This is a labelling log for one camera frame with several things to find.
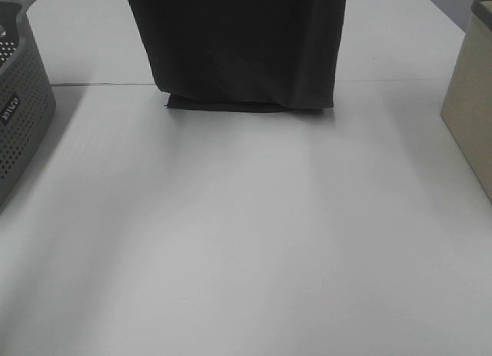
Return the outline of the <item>dark navy towel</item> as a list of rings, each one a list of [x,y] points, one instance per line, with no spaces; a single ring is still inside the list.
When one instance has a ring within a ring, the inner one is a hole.
[[[128,0],[172,108],[334,104],[346,0]]]

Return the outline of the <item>beige fabric storage bin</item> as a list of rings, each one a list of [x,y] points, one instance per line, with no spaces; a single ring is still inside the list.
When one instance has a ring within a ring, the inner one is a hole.
[[[491,0],[473,0],[441,116],[491,197]]]

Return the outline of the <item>grey perforated plastic basket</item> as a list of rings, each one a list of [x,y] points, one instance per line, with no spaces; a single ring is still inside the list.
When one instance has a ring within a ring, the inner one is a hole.
[[[19,0],[1,0],[1,204],[34,157],[51,124],[55,96]]]

